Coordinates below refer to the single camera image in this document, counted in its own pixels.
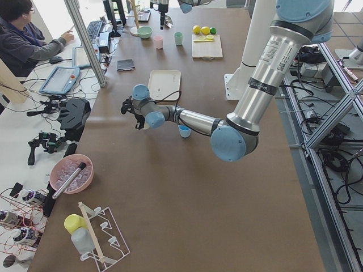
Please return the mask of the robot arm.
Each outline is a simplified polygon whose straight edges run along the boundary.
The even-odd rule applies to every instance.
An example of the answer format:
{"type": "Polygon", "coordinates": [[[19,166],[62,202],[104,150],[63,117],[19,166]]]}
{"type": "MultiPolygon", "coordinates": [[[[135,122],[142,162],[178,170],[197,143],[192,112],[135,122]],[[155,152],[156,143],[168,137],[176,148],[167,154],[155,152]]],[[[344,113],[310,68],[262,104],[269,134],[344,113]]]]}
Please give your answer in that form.
{"type": "Polygon", "coordinates": [[[257,147],[259,122],[300,48],[331,38],[333,9],[333,1],[256,1],[244,52],[250,53],[253,46],[257,51],[252,65],[242,63],[231,78],[240,99],[225,119],[159,105],[143,84],[133,88],[134,114],[151,128],[172,121],[197,130],[210,136],[221,160],[241,159],[257,147]]]}
{"type": "MultiPolygon", "coordinates": [[[[166,14],[168,13],[169,0],[156,0],[150,1],[150,5],[156,4],[158,6],[157,11],[160,14],[160,30],[163,30],[166,14]]],[[[195,6],[208,5],[211,1],[208,0],[181,0],[178,1],[179,7],[183,13],[188,13],[195,6]]]]}

